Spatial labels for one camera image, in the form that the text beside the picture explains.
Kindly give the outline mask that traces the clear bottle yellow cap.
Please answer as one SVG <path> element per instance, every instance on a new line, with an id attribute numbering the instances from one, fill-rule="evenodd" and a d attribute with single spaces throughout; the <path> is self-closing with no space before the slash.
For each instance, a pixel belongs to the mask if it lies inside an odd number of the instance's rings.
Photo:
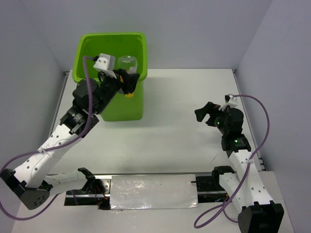
<path id="1" fill-rule="evenodd" d="M 139 79 L 139 74 L 137 73 L 138 61 L 134 56 L 125 55 L 118 59 L 118 66 L 122 69 L 120 75 L 124 83 L 122 91 L 127 98 L 131 98 L 134 96 Z"/>

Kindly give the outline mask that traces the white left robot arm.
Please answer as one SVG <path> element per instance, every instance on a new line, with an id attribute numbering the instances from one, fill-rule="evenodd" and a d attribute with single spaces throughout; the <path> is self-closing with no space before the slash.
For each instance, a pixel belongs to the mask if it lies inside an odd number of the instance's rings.
<path id="1" fill-rule="evenodd" d="M 103 112 L 117 93 L 131 96 L 140 75 L 124 69 L 114 70 L 115 77 L 98 72 L 99 81 L 93 78 L 78 82 L 73 91 L 72 106 L 61 118 L 59 125 L 45 143 L 21 165 L 5 168 L 0 177 L 29 210 L 40 207 L 50 196 L 69 190 L 91 193 L 100 180 L 86 168 L 73 173 L 51 175 L 50 170 L 99 122 Z"/>

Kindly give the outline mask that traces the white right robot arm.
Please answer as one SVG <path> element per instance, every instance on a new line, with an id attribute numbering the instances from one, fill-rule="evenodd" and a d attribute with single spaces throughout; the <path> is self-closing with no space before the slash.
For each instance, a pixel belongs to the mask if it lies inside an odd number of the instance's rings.
<path id="1" fill-rule="evenodd" d="M 217 190 L 224 189 L 228 199 L 217 208 L 219 211 L 205 223 L 195 220 L 194 227 L 202 228 L 211 223 L 232 203 L 239 212 L 237 223 L 242 233 L 277 233 L 284 216 L 280 203 L 275 203 L 263 184 L 250 144 L 242 133 L 244 114 L 233 104 L 220 105 L 208 102 L 194 111 L 196 120 L 216 127 L 222 134 L 221 145 L 231 166 L 217 166 L 212 171 L 211 184 Z"/>

